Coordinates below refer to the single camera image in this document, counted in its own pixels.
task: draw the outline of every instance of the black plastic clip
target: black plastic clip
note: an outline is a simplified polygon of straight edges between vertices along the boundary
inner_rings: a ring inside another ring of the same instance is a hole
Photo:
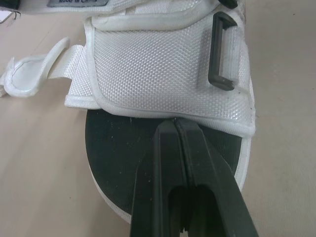
[[[235,88],[233,82],[219,75],[223,30],[237,26],[236,21],[224,12],[217,12],[213,17],[212,43],[208,81],[213,86],[225,91]]]
[[[138,166],[130,237],[258,237],[234,175],[193,121],[160,124]]]
[[[238,2],[237,0],[218,0],[222,5],[229,9],[234,9],[238,7]]]

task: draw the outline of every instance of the white nylon webbing strap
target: white nylon webbing strap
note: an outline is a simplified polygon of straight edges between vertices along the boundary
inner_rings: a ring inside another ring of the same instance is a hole
[[[0,79],[0,85],[4,85],[0,87],[0,96],[33,96],[47,79],[69,78],[73,80],[71,88],[79,86],[80,90],[70,90],[66,106],[99,109],[89,86],[85,48],[69,48],[69,44],[69,39],[64,38],[47,55],[30,56],[16,63],[12,59]]]

